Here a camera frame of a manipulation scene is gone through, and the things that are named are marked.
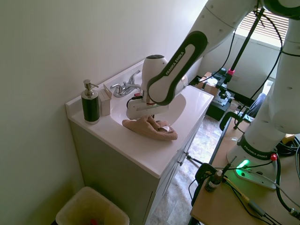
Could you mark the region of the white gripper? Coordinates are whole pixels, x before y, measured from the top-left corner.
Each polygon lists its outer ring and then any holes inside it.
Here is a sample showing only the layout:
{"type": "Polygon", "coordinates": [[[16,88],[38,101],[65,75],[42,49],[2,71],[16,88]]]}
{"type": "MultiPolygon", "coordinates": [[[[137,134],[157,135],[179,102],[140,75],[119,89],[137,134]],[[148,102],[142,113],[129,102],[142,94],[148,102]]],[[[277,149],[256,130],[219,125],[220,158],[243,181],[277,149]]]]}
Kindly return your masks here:
{"type": "Polygon", "coordinates": [[[130,120],[135,120],[144,116],[153,116],[165,113],[169,110],[169,105],[148,105],[142,99],[130,99],[127,102],[126,116],[130,120]]]}

